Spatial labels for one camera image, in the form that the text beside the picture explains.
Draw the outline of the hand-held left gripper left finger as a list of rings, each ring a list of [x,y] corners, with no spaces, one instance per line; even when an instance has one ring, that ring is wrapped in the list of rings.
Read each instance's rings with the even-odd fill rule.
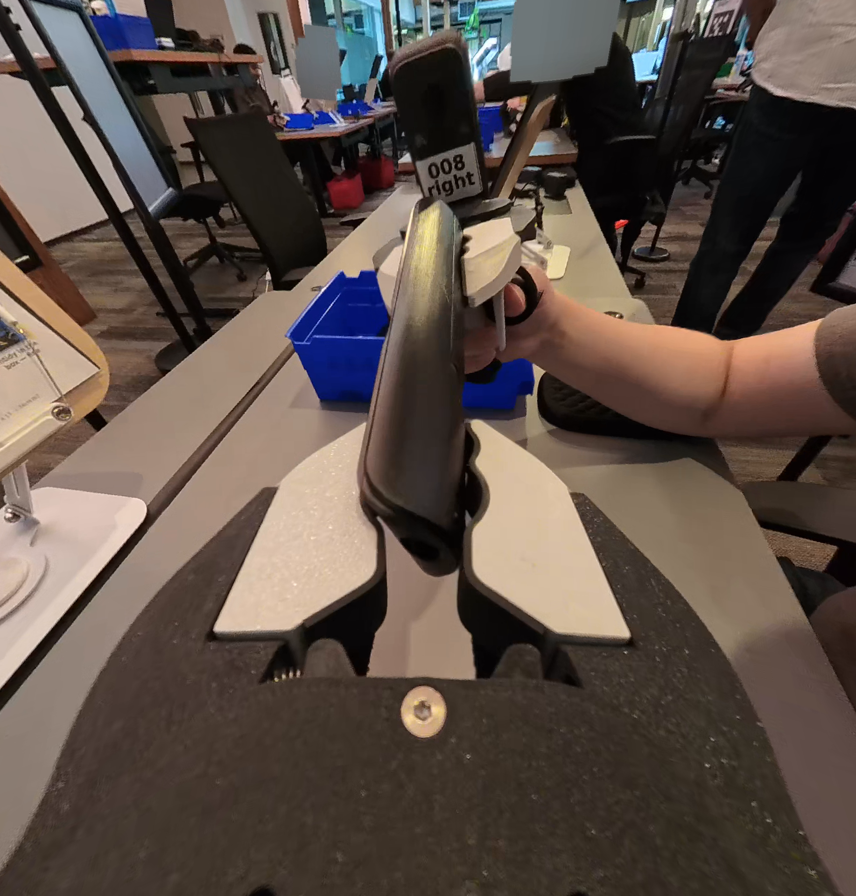
[[[360,501],[366,424],[282,478],[214,623],[222,640],[303,633],[384,576],[380,528]]]

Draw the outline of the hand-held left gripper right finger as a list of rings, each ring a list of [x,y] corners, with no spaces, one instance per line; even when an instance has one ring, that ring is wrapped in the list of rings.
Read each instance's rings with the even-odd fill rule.
[[[467,581],[538,635],[627,644],[630,629],[566,484],[485,421],[467,428],[480,498],[464,539]]]

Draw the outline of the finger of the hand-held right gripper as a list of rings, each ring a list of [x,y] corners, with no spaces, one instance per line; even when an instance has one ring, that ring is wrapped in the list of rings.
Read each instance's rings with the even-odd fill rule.
[[[372,267],[379,287],[394,287],[400,268],[405,238],[396,234],[373,254]]]
[[[510,218],[492,218],[467,226],[463,246],[467,306],[478,308],[514,279],[521,265],[521,240]]]

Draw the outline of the black remote control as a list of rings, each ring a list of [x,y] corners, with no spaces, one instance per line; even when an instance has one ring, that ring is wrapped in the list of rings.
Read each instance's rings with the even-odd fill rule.
[[[444,202],[415,205],[358,469],[363,509],[435,577],[460,565],[465,531],[462,239]]]

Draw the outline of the person's right forearm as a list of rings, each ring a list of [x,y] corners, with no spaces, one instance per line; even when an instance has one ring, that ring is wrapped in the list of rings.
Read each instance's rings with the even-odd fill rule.
[[[758,438],[856,433],[828,395],[820,321],[734,341],[568,313],[547,369],[624,416],[676,434]]]

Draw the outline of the person's right hand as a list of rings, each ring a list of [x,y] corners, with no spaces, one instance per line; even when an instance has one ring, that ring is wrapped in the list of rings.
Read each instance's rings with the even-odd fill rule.
[[[536,294],[536,307],[531,316],[521,323],[505,325],[505,347],[501,347],[497,322],[485,310],[475,310],[465,334],[465,372],[474,374],[492,362],[514,359],[538,361],[545,350],[558,338],[574,301],[562,294],[538,267],[528,265],[508,283],[501,298],[503,316],[518,317],[526,312],[527,296],[523,286]]]

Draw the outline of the white folding stand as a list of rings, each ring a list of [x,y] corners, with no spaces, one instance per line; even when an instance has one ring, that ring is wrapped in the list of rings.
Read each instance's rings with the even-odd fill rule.
[[[525,228],[523,235],[533,237],[522,242],[522,262],[534,264],[542,269],[550,280],[557,281],[567,272],[571,248],[567,244],[557,243],[546,232],[543,223],[543,215],[537,211],[532,224]]]

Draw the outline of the wooden backed display board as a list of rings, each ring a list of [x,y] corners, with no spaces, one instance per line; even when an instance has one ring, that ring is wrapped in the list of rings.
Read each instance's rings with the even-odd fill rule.
[[[551,85],[537,85],[528,97],[526,108],[519,119],[514,135],[503,155],[497,176],[492,183],[489,192],[491,199],[508,200],[511,198],[534,144],[546,127],[556,99],[557,88]]]

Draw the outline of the wooden edged desk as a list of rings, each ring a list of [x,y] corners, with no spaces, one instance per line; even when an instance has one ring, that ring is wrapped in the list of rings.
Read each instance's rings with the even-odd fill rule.
[[[501,166],[511,142],[510,137],[501,133],[494,136],[490,149],[483,153],[484,169],[487,172],[493,172]],[[574,163],[577,157],[578,147],[570,140],[564,129],[545,129],[534,141],[526,163],[536,167],[566,165]],[[431,158],[419,162],[415,162],[407,153],[400,158],[399,173],[414,174],[417,170],[426,170],[427,164],[431,164],[434,173],[442,174],[464,173],[468,168],[478,171],[481,165],[477,159],[477,149],[474,146],[465,146],[436,153]]]

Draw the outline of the black quilted cushion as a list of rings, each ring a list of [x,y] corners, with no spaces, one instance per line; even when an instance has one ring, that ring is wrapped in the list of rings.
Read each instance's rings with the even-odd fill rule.
[[[541,376],[536,387],[536,405],[542,420],[571,433],[643,441],[691,439],[631,420],[549,373]]]

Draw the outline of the black round floor stand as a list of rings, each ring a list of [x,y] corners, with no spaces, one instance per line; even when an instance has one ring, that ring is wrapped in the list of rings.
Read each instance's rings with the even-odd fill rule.
[[[663,245],[659,244],[662,229],[667,220],[667,211],[658,214],[651,219],[649,225],[655,225],[655,231],[648,245],[635,245],[631,250],[631,258],[644,263],[666,263],[671,259],[671,253]]]

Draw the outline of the black mesh office chair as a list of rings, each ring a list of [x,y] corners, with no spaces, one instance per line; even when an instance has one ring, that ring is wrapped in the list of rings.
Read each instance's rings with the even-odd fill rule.
[[[621,273],[634,276],[634,287],[646,285],[646,273],[629,264],[640,231],[648,223],[664,224],[676,185],[683,151],[698,123],[705,96],[725,60],[733,53],[735,36],[678,40],[674,76],[667,94],[646,112],[647,133],[613,137],[579,163],[579,182],[603,231],[618,220],[626,224],[614,233]]]

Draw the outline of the wooden top desk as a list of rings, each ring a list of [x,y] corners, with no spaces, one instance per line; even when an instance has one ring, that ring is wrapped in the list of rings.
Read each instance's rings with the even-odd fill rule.
[[[250,84],[257,54],[176,50],[106,51],[115,72],[137,96],[227,91],[235,83]]]

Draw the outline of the black framed whiteboard easel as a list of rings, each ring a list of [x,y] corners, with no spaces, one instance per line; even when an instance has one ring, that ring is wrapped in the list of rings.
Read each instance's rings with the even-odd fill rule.
[[[161,224],[165,212],[178,201],[179,192],[168,179],[145,123],[81,2],[20,1],[19,7],[41,39],[61,80],[74,96],[85,122],[103,146],[190,320],[190,324],[186,324],[175,307],[75,127],[54,96],[51,84],[42,73],[41,62],[28,47],[10,8],[0,2],[0,35],[14,56],[19,73],[32,87],[175,330],[177,341],[163,348],[154,358],[158,372],[167,375],[213,334],[190,277]]]

